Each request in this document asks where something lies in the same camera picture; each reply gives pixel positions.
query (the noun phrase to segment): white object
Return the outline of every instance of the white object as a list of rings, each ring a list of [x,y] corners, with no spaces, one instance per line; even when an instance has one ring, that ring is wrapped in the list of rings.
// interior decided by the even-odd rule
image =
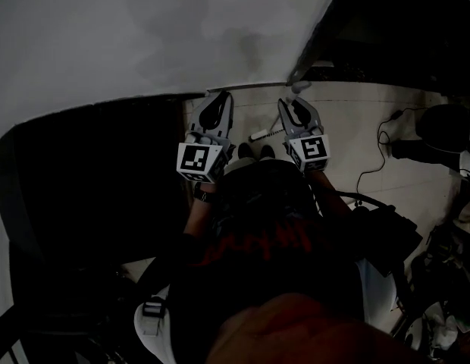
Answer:
[[[405,334],[405,341],[408,338],[412,339],[412,343],[409,345],[413,350],[418,350],[422,344],[422,318],[417,318],[411,325],[409,330]]]
[[[187,180],[212,184],[223,173],[228,163],[222,146],[180,143],[177,150],[176,171]]]
[[[255,132],[254,134],[250,135],[250,139],[257,140],[259,137],[264,137],[267,134],[267,130],[260,130],[259,132]]]
[[[356,263],[362,281],[365,322],[382,329],[396,301],[396,285],[392,275],[384,277],[366,259]]]
[[[434,328],[432,347],[448,350],[457,338],[457,323],[454,315],[447,317],[444,323],[442,319]]]
[[[289,140],[289,155],[301,171],[324,170],[331,157],[327,135]]]
[[[166,299],[169,286],[156,294]],[[164,311],[163,318],[146,317],[143,315],[143,305],[137,307],[134,314],[134,328],[137,336],[149,352],[155,355],[163,364],[176,364],[171,346],[171,317],[169,309]]]

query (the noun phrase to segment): leg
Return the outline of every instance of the leg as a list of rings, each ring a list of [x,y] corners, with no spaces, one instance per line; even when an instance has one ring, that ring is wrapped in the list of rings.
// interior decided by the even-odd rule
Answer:
[[[260,152],[260,160],[267,161],[270,159],[275,159],[274,150],[269,145],[265,145],[262,147],[262,151]]]
[[[256,162],[252,149],[247,143],[242,143],[238,147],[239,159],[234,163],[230,163],[226,168],[224,175],[231,173],[232,171],[238,170],[239,168],[251,165]]]

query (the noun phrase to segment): floor tile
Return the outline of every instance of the floor tile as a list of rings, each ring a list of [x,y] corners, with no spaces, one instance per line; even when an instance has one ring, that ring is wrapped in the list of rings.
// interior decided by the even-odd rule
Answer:
[[[393,328],[395,328],[396,323],[400,320],[402,316],[403,313],[399,307],[393,308],[388,314],[388,317],[386,317],[385,320],[383,320],[382,323],[379,325],[378,329],[383,331],[384,333],[390,334],[390,332],[393,330]]]
[[[230,162],[238,158],[238,145],[244,142],[248,143],[249,137],[253,133],[264,129],[269,130],[278,114],[277,103],[236,107],[233,110],[233,127],[230,131],[230,140],[232,144],[237,146],[237,149],[235,149]],[[286,150],[282,145],[284,137],[284,132],[278,133],[266,139],[250,143],[250,146],[257,157],[260,155],[262,147],[268,144],[274,149],[277,159],[292,161],[288,154],[286,154]]]
[[[318,110],[324,132],[329,136],[331,160],[324,171],[333,185],[342,191],[355,192],[363,171],[381,166],[376,126],[382,108],[376,102],[311,102]],[[362,176],[359,191],[381,189],[381,173]]]
[[[263,86],[260,88],[230,90],[235,106],[273,104],[284,99],[290,88],[286,86]]]
[[[406,268],[415,256],[426,249],[429,233],[435,225],[442,223],[445,219],[454,197],[459,192],[459,185],[458,178],[448,177],[368,194],[371,198],[395,206],[399,215],[417,225],[417,232],[423,237],[423,241],[406,260]]]
[[[376,199],[377,201],[381,200],[381,191],[374,191],[371,193],[362,193],[362,194],[372,199]],[[348,206],[351,208],[351,210],[353,210],[355,208],[354,200],[350,200],[350,202],[351,203],[348,204]],[[363,206],[367,208],[368,210],[374,210],[377,208],[377,206],[372,205],[371,203],[368,203],[368,202],[364,202],[364,201],[362,201],[362,204],[359,206]]]
[[[402,103],[397,102],[385,102],[381,104],[381,107],[384,113],[383,120],[388,120],[396,110],[405,109]],[[408,105],[408,108],[416,107],[418,105]],[[420,140],[415,132],[415,125],[424,112],[425,110],[407,110],[400,118],[382,125],[381,130],[388,133],[391,142],[395,140]],[[387,138],[382,135],[381,141],[387,141]],[[395,159],[388,157],[389,147],[382,146],[382,149],[387,160],[382,169],[382,190],[449,177],[449,169],[442,165],[432,165],[409,159]]]
[[[393,85],[378,85],[378,100],[424,106],[448,103],[447,97],[440,93]]]

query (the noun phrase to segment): power cord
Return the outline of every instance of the power cord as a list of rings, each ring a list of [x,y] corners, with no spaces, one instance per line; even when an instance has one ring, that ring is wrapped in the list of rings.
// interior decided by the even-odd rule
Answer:
[[[381,147],[380,145],[383,145],[383,146],[389,146],[391,143],[390,143],[390,137],[388,136],[388,133],[385,132],[384,130],[380,131],[381,129],[381,126],[386,124],[386,123],[389,123],[393,120],[396,120],[397,118],[400,118],[402,117],[403,113],[405,111],[421,111],[423,109],[428,109],[428,107],[423,107],[423,108],[405,108],[405,109],[401,109],[399,111],[396,111],[395,113],[393,113],[390,118],[386,121],[382,121],[380,123],[380,125],[378,125],[378,129],[377,129],[377,146],[378,146],[378,151],[380,151],[380,155],[381,155],[381,158],[384,160],[383,163],[381,164],[381,166],[379,168],[376,168],[375,170],[370,170],[370,171],[363,171],[359,177],[358,177],[358,182],[356,182],[356,193],[359,194],[359,181],[362,179],[362,176],[364,174],[373,174],[373,173],[378,173],[384,166],[385,166],[385,163],[387,162],[386,159],[385,159],[385,155],[383,154],[383,152],[381,151]],[[381,141],[381,136],[382,135],[385,135],[387,137],[387,142],[382,142]],[[355,203],[356,205],[361,205],[362,204],[362,201],[361,200],[355,200]]]
[[[373,206],[377,206],[378,208],[388,207],[387,204],[385,204],[383,202],[380,202],[380,201],[377,201],[376,199],[365,196],[363,194],[347,193],[347,192],[344,192],[344,191],[328,189],[326,187],[318,187],[318,186],[315,186],[315,185],[313,187],[314,187],[315,190],[318,190],[321,193],[334,194],[336,196],[353,198],[354,200],[358,200],[358,201],[365,201],[366,203],[369,203],[370,205],[373,205]]]
[[[285,131],[285,129],[275,130],[273,132],[266,133],[265,135],[262,135],[262,136],[259,136],[259,137],[256,137],[255,139],[253,139],[252,136],[255,135],[255,133],[254,133],[253,135],[249,136],[249,142],[253,143],[253,142],[256,142],[257,140],[262,140],[262,139],[265,139],[266,137],[272,137],[273,135],[277,135],[278,133],[281,133],[281,132],[284,132],[284,131]]]

